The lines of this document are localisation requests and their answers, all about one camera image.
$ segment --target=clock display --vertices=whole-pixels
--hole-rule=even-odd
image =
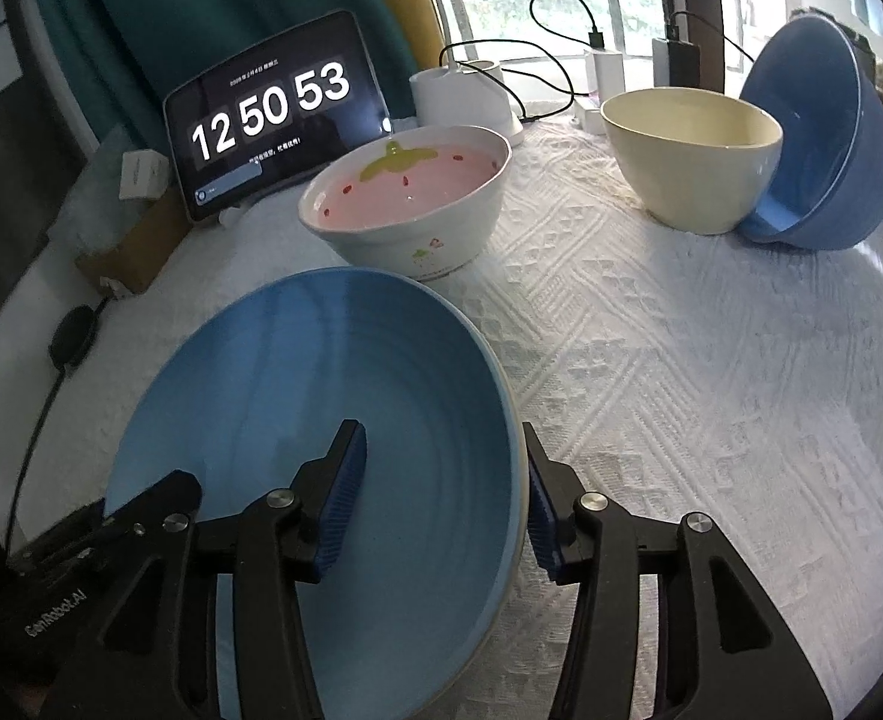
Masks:
[[[171,93],[164,114],[195,220],[307,177],[387,131],[384,99],[346,11],[206,71]]]

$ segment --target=textured white fabric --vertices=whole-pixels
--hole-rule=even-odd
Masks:
[[[191,234],[141,298],[105,314],[65,385],[22,503],[28,536],[103,493],[164,361],[262,284],[339,264],[297,191]],[[606,141],[529,129],[486,252],[432,284],[487,336],[553,459],[635,514],[701,509],[788,620],[838,716],[883,669],[883,226],[808,254],[699,238],[649,218]],[[645,584],[634,716],[654,687]],[[491,639],[419,720],[543,720],[574,590],[526,548]]]

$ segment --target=metal screw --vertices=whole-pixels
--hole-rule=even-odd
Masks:
[[[608,499],[601,493],[584,493],[582,506],[589,512],[603,512],[608,508]]]
[[[188,514],[169,514],[164,518],[164,524],[161,525],[168,533],[181,533],[188,527]]]
[[[707,533],[715,524],[711,521],[711,517],[707,514],[702,514],[701,512],[692,512],[692,514],[688,514],[688,517],[685,517],[684,521],[695,533]]]
[[[294,493],[291,490],[271,490],[267,493],[267,505],[272,509],[287,509],[294,503]]]

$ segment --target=white tablecloth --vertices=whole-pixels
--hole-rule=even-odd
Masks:
[[[202,322],[340,264],[297,223],[297,194],[193,232],[148,293],[109,307],[41,437],[28,536],[103,493],[137,401]],[[883,669],[883,226],[818,255],[670,230],[606,140],[557,119],[515,151],[486,252],[431,286],[491,342],[553,459],[635,514],[709,512],[836,714],[857,703]],[[651,709],[654,600],[645,584],[637,717]],[[420,720],[543,720],[573,610],[574,589],[526,548],[488,644]]]

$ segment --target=brown box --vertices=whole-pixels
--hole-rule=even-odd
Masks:
[[[190,223],[177,187],[170,187],[113,250],[82,255],[74,264],[102,295],[111,289],[101,283],[110,278],[140,295],[164,268],[171,252],[188,235]]]

